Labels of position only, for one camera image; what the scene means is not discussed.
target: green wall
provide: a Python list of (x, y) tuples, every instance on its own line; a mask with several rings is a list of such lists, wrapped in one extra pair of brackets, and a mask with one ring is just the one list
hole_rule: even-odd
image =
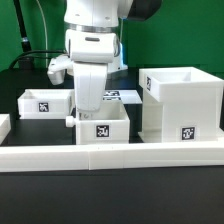
[[(44, 30), (35, 0), (20, 0), (33, 49), (44, 49)], [(64, 0), (40, 0), (49, 48), (64, 47)], [(0, 1), (0, 70), (22, 52), (12, 0)], [(125, 61), (130, 67), (196, 66), (224, 78), (224, 1), (164, 0), (146, 22), (124, 22)]]

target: black table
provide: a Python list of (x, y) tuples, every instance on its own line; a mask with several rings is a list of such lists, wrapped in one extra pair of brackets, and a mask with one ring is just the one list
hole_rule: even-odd
[[(136, 71), (130, 73), (107, 89), (138, 88)], [(17, 109), (27, 88), (72, 87), (70, 77), (53, 87), (45, 70), (1, 72), (0, 113), (10, 113), (12, 122), (4, 146), (74, 144), (64, 121), (21, 121)], [(1, 173), (0, 223), (223, 224), (223, 177), (222, 166)]]

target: small white box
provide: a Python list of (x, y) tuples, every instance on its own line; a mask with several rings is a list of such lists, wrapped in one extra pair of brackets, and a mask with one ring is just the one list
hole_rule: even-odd
[(144, 142), (217, 140), (224, 81), (193, 67), (140, 69)]
[(65, 119), (74, 105), (74, 90), (27, 89), (18, 99), (20, 119)]
[(0, 114), (0, 144), (2, 144), (10, 130), (11, 124), (9, 114)]
[(121, 101), (102, 101), (91, 120), (76, 116), (76, 144), (128, 143), (130, 120)]

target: label sticker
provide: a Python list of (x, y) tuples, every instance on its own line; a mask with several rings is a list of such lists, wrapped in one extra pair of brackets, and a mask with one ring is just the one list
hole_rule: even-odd
[(115, 91), (106, 91), (105, 95), (104, 96), (120, 96), (120, 93), (119, 91), (115, 90)]
[(181, 140), (195, 140), (196, 128), (195, 127), (184, 127), (181, 129)]
[(48, 103), (39, 103), (39, 112), (49, 112)]
[(121, 100), (120, 97), (104, 97), (103, 100)]
[(110, 125), (96, 125), (96, 138), (110, 138)]
[(147, 90), (151, 90), (151, 79), (149, 77), (147, 77)]

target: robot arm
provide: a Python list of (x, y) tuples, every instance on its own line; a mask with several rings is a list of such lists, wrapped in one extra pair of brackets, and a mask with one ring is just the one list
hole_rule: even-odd
[(76, 109), (97, 112), (103, 98), (108, 63), (114, 61), (118, 18), (145, 20), (162, 0), (67, 0), (65, 46), (68, 56), (53, 59), (48, 75), (53, 84), (63, 81), (64, 70), (74, 74)]

